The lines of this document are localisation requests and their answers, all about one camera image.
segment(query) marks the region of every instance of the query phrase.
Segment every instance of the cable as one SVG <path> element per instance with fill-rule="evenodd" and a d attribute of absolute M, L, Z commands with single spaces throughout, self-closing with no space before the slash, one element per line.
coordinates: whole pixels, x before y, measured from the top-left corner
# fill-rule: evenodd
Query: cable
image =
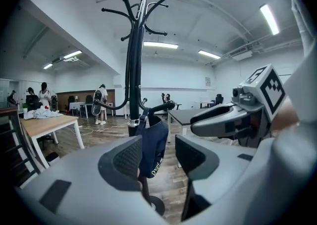
<path fill-rule="evenodd" d="M 99 127 L 90 127 L 90 126 L 88 126 L 88 127 L 81 127 L 80 129 L 83 129 L 83 130 L 91 130 L 91 132 L 84 133 L 84 134 L 80 134 L 80 135 L 81 135 L 81 136 L 85 136 L 85 135 L 87 135 L 87 134 L 93 133 L 94 131 L 97 132 L 97 133 L 100 133 L 100 132 L 106 131 L 106 130 L 108 130 L 108 129 L 112 129 L 112 128 L 115 128 L 115 127 L 118 127 L 118 126 L 122 126 L 122 125 L 124 125 L 124 124 L 127 124 L 127 122 L 125 122 L 125 123 L 123 123 L 123 124 L 115 125 L 115 126 L 112 126 L 112 127 L 106 128 L 106 129 L 102 129 L 102 128 L 99 128 Z"/>

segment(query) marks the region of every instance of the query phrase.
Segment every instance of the wooden floor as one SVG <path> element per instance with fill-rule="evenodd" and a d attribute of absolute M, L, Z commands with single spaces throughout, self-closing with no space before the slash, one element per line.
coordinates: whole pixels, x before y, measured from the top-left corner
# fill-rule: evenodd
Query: wooden floor
<path fill-rule="evenodd" d="M 124 117 L 108 116 L 105 125 L 95 125 L 94 118 L 79 118 L 78 124 L 82 126 L 80 132 L 82 140 L 86 148 L 99 144 L 116 141 L 119 138 L 129 136 L 127 128 L 127 119 Z M 150 195 L 159 197 L 164 201 L 165 214 L 164 218 L 170 224 L 180 222 L 182 214 L 186 190 L 187 176 L 182 168 L 177 167 L 177 159 L 175 156 L 175 135 L 181 133 L 181 127 L 177 122 L 173 122 L 171 128 L 171 142 L 166 143 L 166 151 L 161 167 L 152 179 L 148 179 Z M 74 127 L 69 126 L 56 132 L 59 144 L 45 143 L 44 154 L 57 152 L 60 157 L 65 156 L 79 149 Z M 224 142 L 227 140 L 210 138 L 211 141 Z"/>

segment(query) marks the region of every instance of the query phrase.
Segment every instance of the white wall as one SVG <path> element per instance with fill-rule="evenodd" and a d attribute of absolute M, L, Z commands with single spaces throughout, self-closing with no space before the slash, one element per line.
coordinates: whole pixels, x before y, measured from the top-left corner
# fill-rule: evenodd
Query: white wall
<path fill-rule="evenodd" d="M 302 48 L 287 48 L 264 53 L 245 60 L 233 59 L 219 64 L 215 68 L 217 93 L 222 94 L 224 102 L 231 101 L 232 88 L 238 86 L 257 68 L 271 63 L 284 83 L 289 74 L 298 67 L 304 58 Z"/>
<path fill-rule="evenodd" d="M 206 87 L 205 77 L 211 78 Z M 215 99 L 216 82 L 210 66 L 162 58 L 145 58 L 142 61 L 141 96 L 147 98 L 147 107 L 162 104 L 161 93 L 169 93 L 171 100 L 182 104 L 182 110 L 199 108 L 200 97 Z"/>
<path fill-rule="evenodd" d="M 6 107 L 7 102 L 7 94 L 10 92 L 9 89 L 9 81 L 8 80 L 1 80 L 0 79 L 0 106 L 1 108 Z"/>
<path fill-rule="evenodd" d="M 102 16 L 101 20 L 105 20 L 95 0 L 21 0 L 20 4 L 76 48 L 95 61 L 107 64 L 117 74 L 120 73 L 116 54 L 105 44 L 104 37 L 101 39 L 91 26 L 92 19 L 98 15 Z"/>
<path fill-rule="evenodd" d="M 23 59 L 22 55 L 10 55 L 3 57 L 0 64 L 0 78 L 16 80 L 19 82 L 16 101 L 24 102 L 26 89 L 32 87 L 37 94 L 41 88 L 41 83 L 46 82 L 48 89 L 54 90 L 55 72 L 53 70 L 39 69 L 33 62 Z"/>
<path fill-rule="evenodd" d="M 95 90 L 101 84 L 105 84 L 107 89 L 114 89 L 113 72 L 98 65 L 87 70 L 59 72 L 56 75 L 55 92 Z"/>

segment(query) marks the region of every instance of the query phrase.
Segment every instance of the desk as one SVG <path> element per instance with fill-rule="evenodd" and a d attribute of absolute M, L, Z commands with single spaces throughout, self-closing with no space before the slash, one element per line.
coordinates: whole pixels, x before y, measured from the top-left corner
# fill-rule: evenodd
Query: desk
<path fill-rule="evenodd" d="M 80 106 L 81 105 L 85 105 L 85 102 L 74 102 L 74 103 L 69 103 L 69 110 L 72 110 L 72 114 L 74 115 L 74 111 L 73 110 L 79 110 L 80 113 L 80 117 L 81 117 L 81 110 L 80 110 Z"/>
<path fill-rule="evenodd" d="M 88 103 L 88 104 L 85 104 L 86 119 L 88 119 L 87 105 L 92 106 L 92 105 L 93 105 L 93 103 Z M 113 106 L 113 102 L 107 103 L 107 105 L 109 105 L 109 106 Z M 106 113 L 106 110 L 105 110 L 105 120 L 107 120 L 107 113 Z"/>
<path fill-rule="evenodd" d="M 208 108 L 211 108 L 210 105 L 214 105 L 214 102 L 194 102 L 195 104 L 200 104 L 200 108 L 203 109 L 203 104 L 207 104 Z"/>
<path fill-rule="evenodd" d="M 75 133 L 77 136 L 78 144 L 81 149 L 84 149 L 84 143 L 81 139 L 79 127 L 78 127 L 78 122 L 77 122 L 78 117 L 76 116 L 56 116 L 56 117 L 50 117 L 50 118 L 45 118 L 45 119 L 29 119 L 29 120 L 21 120 L 22 126 L 23 126 L 23 131 L 25 138 L 27 140 L 28 146 L 30 148 L 31 153 L 35 156 L 34 150 L 30 144 L 30 141 L 27 136 L 29 136 L 33 142 L 34 148 L 36 152 L 39 155 L 40 160 L 42 161 L 43 165 L 45 168 L 49 168 L 49 164 L 46 161 L 39 143 L 37 141 L 38 138 L 47 135 L 49 133 L 53 133 L 55 143 L 58 144 L 58 140 L 55 134 L 56 130 L 59 130 L 61 128 L 64 128 L 66 126 L 69 126 L 71 124 L 74 124 L 75 128 Z"/>
<path fill-rule="evenodd" d="M 168 139 L 167 142 L 170 143 L 170 129 L 171 129 L 171 119 L 173 118 L 182 127 L 182 135 L 186 135 L 187 127 L 190 125 L 190 119 L 197 115 L 198 113 L 207 109 L 192 109 L 192 110 L 168 110 Z"/>

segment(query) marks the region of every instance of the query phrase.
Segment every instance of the wooden table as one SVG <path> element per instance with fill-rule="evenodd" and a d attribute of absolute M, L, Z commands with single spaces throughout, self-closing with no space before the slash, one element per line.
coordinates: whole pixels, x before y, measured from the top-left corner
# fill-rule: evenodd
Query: wooden table
<path fill-rule="evenodd" d="M 32 143 L 34 145 L 34 148 L 37 152 L 37 154 L 39 155 L 39 158 L 41 159 L 43 165 L 45 168 L 49 168 L 49 164 L 46 161 L 39 143 L 37 141 L 38 138 L 47 135 L 49 133 L 53 133 L 54 135 L 54 139 L 55 139 L 55 143 L 58 144 L 58 140 L 55 134 L 56 130 L 59 130 L 61 128 L 64 128 L 66 126 L 69 126 L 71 124 L 74 124 L 74 128 L 75 128 L 75 133 L 77 136 L 77 140 L 79 143 L 79 146 L 81 149 L 84 149 L 84 144 L 83 141 L 81 139 L 81 135 L 80 135 L 80 131 L 79 131 L 79 127 L 78 127 L 78 122 L 77 122 L 78 117 L 76 116 L 57 116 L 57 117 L 50 117 L 50 118 L 44 118 L 44 119 L 29 119 L 29 120 L 21 120 L 21 123 L 23 125 L 23 131 L 24 131 L 24 135 L 25 138 L 27 140 L 27 143 L 29 145 L 30 151 L 31 153 L 35 156 L 35 152 L 30 144 L 29 138 L 27 136 L 29 136 L 32 140 Z"/>

